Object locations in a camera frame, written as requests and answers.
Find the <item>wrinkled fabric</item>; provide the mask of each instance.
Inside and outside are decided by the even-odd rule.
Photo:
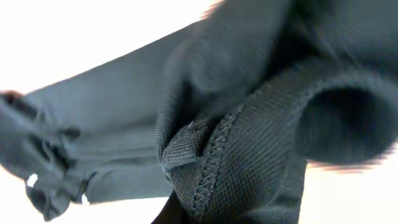
[[[3,95],[0,163],[45,220],[70,201],[171,193],[154,223],[297,223],[307,159],[360,164],[396,140],[397,5],[225,0],[129,55]]]
[[[199,25],[22,98],[0,96],[0,164],[25,180],[44,220],[70,202],[170,195],[155,151],[160,77]]]
[[[306,159],[360,164],[388,150],[397,6],[225,0],[203,21],[170,59],[157,118],[179,222],[297,223]]]

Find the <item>knit fabric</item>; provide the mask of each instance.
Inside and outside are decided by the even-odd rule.
[[[171,55],[157,120],[181,223],[297,223],[306,159],[359,164],[391,146],[396,6],[226,0],[203,21]]]

